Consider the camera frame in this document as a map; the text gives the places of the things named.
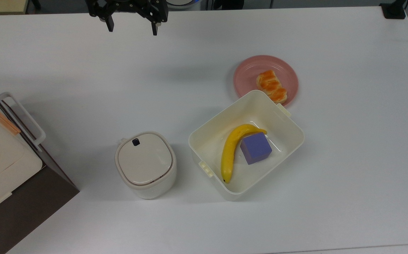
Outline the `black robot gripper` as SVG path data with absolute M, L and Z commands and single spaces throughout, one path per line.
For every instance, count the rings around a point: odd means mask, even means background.
M 168 6 L 165 0 L 105 0 L 100 5 L 98 0 L 87 0 L 90 16 L 103 21 L 109 32 L 114 30 L 112 14 L 115 12 L 138 13 L 152 22 L 153 35 L 157 36 L 158 28 L 168 21 Z

